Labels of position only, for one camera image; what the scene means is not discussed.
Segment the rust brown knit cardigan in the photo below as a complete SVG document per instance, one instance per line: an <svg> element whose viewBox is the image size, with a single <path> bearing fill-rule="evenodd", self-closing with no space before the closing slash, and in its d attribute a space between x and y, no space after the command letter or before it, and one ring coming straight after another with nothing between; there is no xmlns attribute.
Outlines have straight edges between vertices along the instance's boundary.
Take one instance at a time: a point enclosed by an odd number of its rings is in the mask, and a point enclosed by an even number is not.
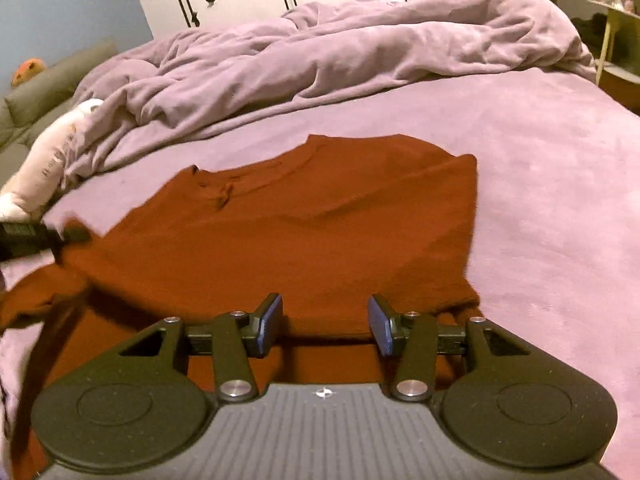
<svg viewBox="0 0 640 480"><path fill-rule="evenodd" d="M285 335L320 344L278 351L255 367L258 382L379 382L370 296L447 324L476 313L465 277L476 188L473 156L410 136L311 136L250 166L181 170L4 297L3 327L43 320L10 445L14 477L46 463L30 426L40 390L168 316L205 322L276 292Z"/></svg>

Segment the long white plush toy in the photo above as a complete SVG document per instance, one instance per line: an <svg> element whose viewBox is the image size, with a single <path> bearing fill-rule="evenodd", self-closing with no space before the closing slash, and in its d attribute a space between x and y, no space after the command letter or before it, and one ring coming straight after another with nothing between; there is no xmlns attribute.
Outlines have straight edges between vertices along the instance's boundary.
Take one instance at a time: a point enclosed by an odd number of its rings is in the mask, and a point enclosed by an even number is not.
<svg viewBox="0 0 640 480"><path fill-rule="evenodd" d="M56 118L38 136L17 172L1 189L1 220L37 221L61 184L67 156L102 105L90 99Z"/></svg>

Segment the green padded headboard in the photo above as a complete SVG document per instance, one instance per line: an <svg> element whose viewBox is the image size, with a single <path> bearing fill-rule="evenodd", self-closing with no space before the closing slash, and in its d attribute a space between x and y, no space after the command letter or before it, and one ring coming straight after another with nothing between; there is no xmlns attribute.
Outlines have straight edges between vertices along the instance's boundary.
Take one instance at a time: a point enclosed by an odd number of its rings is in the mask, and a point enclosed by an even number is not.
<svg viewBox="0 0 640 480"><path fill-rule="evenodd" d="M1 97L1 185L20 169L38 136L70 110L85 76L117 53L113 40L98 42Z"/></svg>

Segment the lilac fleece bed sheet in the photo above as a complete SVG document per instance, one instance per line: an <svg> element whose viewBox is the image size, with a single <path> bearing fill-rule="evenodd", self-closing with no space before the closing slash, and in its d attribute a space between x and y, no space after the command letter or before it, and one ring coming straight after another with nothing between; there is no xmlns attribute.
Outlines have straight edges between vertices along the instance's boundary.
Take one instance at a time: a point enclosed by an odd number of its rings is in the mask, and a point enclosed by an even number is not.
<svg viewBox="0 0 640 480"><path fill-rule="evenodd" d="M468 277L494 321L597 379L620 414L605 465L639 474L639 119L530 68L416 82L189 136L64 195L47 219L111 229L179 170L241 167L326 136L403 133L478 162Z"/></svg>

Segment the orange plush toy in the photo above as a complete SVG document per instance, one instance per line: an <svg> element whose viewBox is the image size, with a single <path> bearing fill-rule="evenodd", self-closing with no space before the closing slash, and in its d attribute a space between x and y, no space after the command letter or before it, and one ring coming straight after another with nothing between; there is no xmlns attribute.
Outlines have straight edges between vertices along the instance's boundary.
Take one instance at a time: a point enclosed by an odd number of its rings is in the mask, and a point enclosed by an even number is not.
<svg viewBox="0 0 640 480"><path fill-rule="evenodd" d="M11 80L11 86L17 88L21 84L32 80L47 69L47 64L41 58L30 58L17 67Z"/></svg>

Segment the crumpled lilac duvet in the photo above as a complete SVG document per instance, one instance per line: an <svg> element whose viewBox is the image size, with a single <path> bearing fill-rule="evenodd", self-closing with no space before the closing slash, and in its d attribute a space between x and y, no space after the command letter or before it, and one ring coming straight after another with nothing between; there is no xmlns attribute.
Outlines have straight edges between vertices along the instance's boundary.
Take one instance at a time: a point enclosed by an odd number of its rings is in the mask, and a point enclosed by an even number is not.
<svg viewBox="0 0 640 480"><path fill-rule="evenodd" d="M532 67L596 76L550 0L314 1L280 18L188 28L109 58L78 84L75 101L99 107L70 142L61 186L273 115Z"/></svg>

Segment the yellow side table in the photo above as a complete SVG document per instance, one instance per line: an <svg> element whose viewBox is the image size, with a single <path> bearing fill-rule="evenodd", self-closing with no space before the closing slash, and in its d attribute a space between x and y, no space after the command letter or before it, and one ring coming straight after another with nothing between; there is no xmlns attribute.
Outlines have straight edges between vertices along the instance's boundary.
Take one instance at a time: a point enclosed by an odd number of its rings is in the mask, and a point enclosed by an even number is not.
<svg viewBox="0 0 640 480"><path fill-rule="evenodd" d="M627 12L598 0L588 0L606 15L600 55L597 57L596 84L608 74L628 84L639 84L639 14Z"/></svg>

